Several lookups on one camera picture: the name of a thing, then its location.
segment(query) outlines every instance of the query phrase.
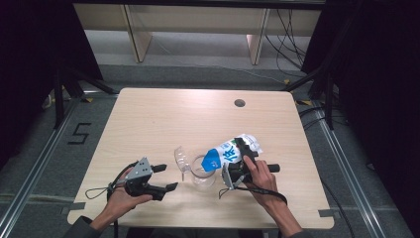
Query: blue and white package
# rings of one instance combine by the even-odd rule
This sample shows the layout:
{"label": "blue and white package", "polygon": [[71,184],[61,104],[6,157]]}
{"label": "blue and white package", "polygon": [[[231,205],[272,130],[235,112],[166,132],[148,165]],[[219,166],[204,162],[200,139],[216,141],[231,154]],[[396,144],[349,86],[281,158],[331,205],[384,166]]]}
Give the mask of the blue and white package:
{"label": "blue and white package", "polygon": [[[259,154],[263,152],[257,139],[252,135],[242,134],[236,138],[242,138],[250,146],[252,151]],[[236,163],[241,160],[241,153],[237,148],[235,139],[231,139],[218,147],[209,150],[201,163],[205,172],[215,171],[222,168],[225,163]]]}

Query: light wood tabletop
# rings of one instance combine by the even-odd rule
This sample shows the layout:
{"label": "light wood tabletop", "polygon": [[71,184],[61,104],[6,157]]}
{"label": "light wood tabletop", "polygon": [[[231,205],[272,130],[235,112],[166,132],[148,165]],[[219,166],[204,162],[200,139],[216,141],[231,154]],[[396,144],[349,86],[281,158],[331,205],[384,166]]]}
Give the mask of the light wood tabletop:
{"label": "light wood tabletop", "polygon": [[[235,105],[237,99],[245,106]],[[182,181],[174,150],[205,154],[243,133],[253,135],[263,153],[258,160],[279,164],[278,190],[304,228],[329,229],[333,217],[320,217],[330,209],[320,182],[293,98],[288,92],[125,88],[121,91],[93,155],[74,202],[84,209],[71,210],[68,222],[80,215],[96,217],[106,204],[106,192],[88,199],[90,188],[104,187],[128,164],[147,157],[151,165],[166,164],[149,183],[165,186],[179,182],[162,201],[138,205],[119,219],[132,227],[276,228],[275,223],[248,191],[226,188],[216,171],[216,181],[198,188],[191,174]]]}

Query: floor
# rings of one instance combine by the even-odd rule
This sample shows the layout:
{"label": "floor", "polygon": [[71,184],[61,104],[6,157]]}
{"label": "floor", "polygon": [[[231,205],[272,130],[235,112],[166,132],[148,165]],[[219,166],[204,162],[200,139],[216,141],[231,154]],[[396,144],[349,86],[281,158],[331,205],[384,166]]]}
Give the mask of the floor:
{"label": "floor", "polygon": [[[304,75],[287,59],[276,60],[277,53],[267,40],[263,41],[259,64],[251,65],[245,36],[154,33],[144,62],[135,63],[126,33],[86,31],[86,35],[105,81],[116,88],[139,85],[139,80],[151,86],[159,86],[156,85],[158,81],[160,86],[186,87],[189,85],[182,84],[185,82],[176,84],[174,78],[194,77],[215,88],[225,88],[221,81],[232,79],[237,88],[276,90],[282,88],[287,79],[293,81]],[[269,38],[279,45],[277,36]],[[305,50],[309,41],[310,38],[295,38],[295,45]],[[284,52],[299,64],[296,53]],[[312,107],[304,104],[308,100],[309,87],[310,83],[307,83],[293,92],[295,100],[302,103],[297,105],[299,111]],[[24,202],[26,205],[18,211],[20,215],[10,221],[13,229],[2,237],[59,237],[68,229],[65,215],[116,100],[114,96],[95,93],[97,89],[92,86],[83,84],[83,88],[94,98],[93,103],[74,100],[65,103],[67,110],[72,110],[72,116],[56,142],[50,140],[56,133],[52,129],[54,111],[51,107],[34,123],[21,153],[0,172],[3,178],[0,181],[0,213],[3,215],[10,210],[15,194],[21,193],[22,185],[32,183],[33,186]],[[322,111],[311,111],[301,119],[336,223],[331,230],[311,230],[311,234],[314,237],[413,237],[380,179],[367,167],[368,158],[363,147],[347,125],[339,102],[336,105],[334,131],[328,130],[321,119]],[[80,122],[92,122],[89,127],[91,143],[70,147],[67,142],[74,140],[72,133]],[[52,145],[52,149],[44,150],[45,145]],[[44,165],[39,163],[41,157],[47,158]],[[28,182],[26,178],[33,168],[39,168],[39,177]],[[120,237],[126,233],[126,228],[120,229]],[[267,234],[276,237],[275,231],[267,231]],[[103,237],[113,237],[112,229],[107,229]]]}

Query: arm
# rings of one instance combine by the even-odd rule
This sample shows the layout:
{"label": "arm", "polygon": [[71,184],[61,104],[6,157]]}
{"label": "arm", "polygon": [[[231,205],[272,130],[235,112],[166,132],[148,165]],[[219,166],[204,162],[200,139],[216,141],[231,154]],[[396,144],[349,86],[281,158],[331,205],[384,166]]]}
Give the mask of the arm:
{"label": "arm", "polygon": [[[258,186],[260,188],[277,191],[275,176],[269,172],[265,161],[256,161],[254,164],[249,157],[244,156],[244,162],[247,164],[251,176],[253,177],[253,183],[246,183],[248,188]],[[259,205],[261,205],[272,217],[278,229],[285,237],[293,235],[300,237],[299,235],[303,232],[303,229],[300,227],[284,201],[273,195],[264,195],[256,192],[252,192],[252,195]]]}
{"label": "arm", "polygon": [[[123,179],[131,169],[122,175]],[[66,237],[99,237],[101,233],[114,221],[136,207],[136,205],[152,200],[151,195],[130,196],[123,187],[115,188],[102,212],[91,221],[87,217],[80,217],[65,233]]]}

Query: sleeve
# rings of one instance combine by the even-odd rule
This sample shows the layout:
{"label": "sleeve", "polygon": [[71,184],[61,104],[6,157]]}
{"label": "sleeve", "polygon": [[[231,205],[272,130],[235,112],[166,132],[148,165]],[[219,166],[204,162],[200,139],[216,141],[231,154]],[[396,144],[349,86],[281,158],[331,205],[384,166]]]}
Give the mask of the sleeve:
{"label": "sleeve", "polygon": [[313,238],[311,234],[309,234],[309,232],[307,231],[301,231],[299,233],[296,233],[292,236],[290,236],[289,238]]}
{"label": "sleeve", "polygon": [[73,238],[73,237],[81,237],[81,238],[98,238],[101,236],[101,232],[93,229],[90,227],[91,219],[80,216],[76,222],[70,227],[70,229],[65,233],[63,238]]}

